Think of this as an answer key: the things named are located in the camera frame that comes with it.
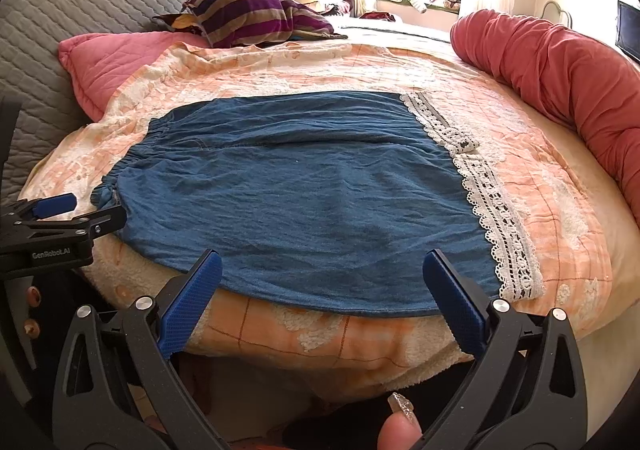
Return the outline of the right hand thumb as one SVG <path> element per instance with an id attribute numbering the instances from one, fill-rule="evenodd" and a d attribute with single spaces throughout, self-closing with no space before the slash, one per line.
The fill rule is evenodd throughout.
<path id="1" fill-rule="evenodd" d="M 399 392 L 387 398 L 392 414 L 386 418 L 378 434 L 378 450 L 409 450 L 422 437 L 413 405 Z"/>

